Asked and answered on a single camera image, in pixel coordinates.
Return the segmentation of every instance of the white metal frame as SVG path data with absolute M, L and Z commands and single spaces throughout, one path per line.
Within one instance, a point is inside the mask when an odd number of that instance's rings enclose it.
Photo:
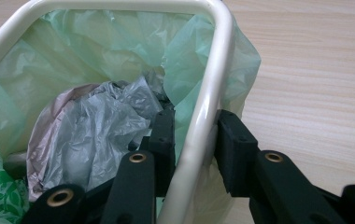
M 165 197 L 158 223 L 183 223 L 190 207 L 203 159 L 206 140 L 214 124 L 228 59 L 234 21 L 220 0 L 35 0 L 23 5 L 0 28 L 0 61 L 26 29 L 55 9 L 111 9 L 205 14 L 215 25 L 203 84 L 192 115 L 184 148 Z

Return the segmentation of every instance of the wooden table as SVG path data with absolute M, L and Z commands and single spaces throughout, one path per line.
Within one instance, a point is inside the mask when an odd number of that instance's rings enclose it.
M 24 0 L 0 0 L 0 26 Z M 355 1 L 225 0 L 262 56 L 243 121 L 340 194 L 355 183 Z M 253 223 L 239 199 L 225 223 Z

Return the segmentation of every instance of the hole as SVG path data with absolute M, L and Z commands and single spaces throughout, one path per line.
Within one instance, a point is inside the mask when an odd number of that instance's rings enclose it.
M 311 214 L 309 216 L 309 219 L 311 219 L 311 221 L 316 224 L 330 224 L 330 223 L 332 223 L 327 217 L 324 217 L 323 215 L 318 214 L 318 213 Z
M 273 162 L 282 162 L 283 158 L 281 156 L 279 156 L 276 153 L 273 152 L 269 152 L 267 154 L 265 154 L 265 158 L 268 159 L 269 161 L 273 161 Z
M 47 199 L 47 204 L 51 207 L 59 207 L 68 203 L 73 198 L 73 190 L 60 189 L 53 192 Z
M 146 155 L 141 154 L 141 153 L 136 153 L 136 154 L 130 156 L 129 160 L 131 162 L 142 162 L 142 161 L 146 160 Z
M 60 194 L 56 195 L 54 197 L 54 201 L 55 202 L 61 202 L 61 201 L 63 201 L 66 198 L 67 198 L 67 193 L 63 192 L 63 193 L 60 193 Z
M 131 214 L 121 214 L 117 218 L 117 224 L 131 224 L 132 219 L 133 219 L 133 217 Z

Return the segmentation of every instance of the trash bin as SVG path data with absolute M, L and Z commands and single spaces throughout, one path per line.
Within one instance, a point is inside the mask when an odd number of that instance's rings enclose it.
M 216 187 L 214 121 L 221 108 L 240 115 L 260 61 L 219 0 L 30 1 L 0 28 L 0 154 L 27 148 L 39 112 L 61 91 L 161 69 L 181 154 L 158 222 L 219 222 L 231 203 Z M 200 196 L 210 192 L 225 197 Z

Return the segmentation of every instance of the light wood grain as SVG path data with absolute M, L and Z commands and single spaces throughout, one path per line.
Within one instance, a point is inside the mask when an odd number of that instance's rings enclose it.
M 25 1 L 0 0 L 0 25 Z M 355 183 L 355 1 L 225 0 L 262 56 L 243 121 L 315 185 Z M 225 223 L 253 223 L 248 200 Z

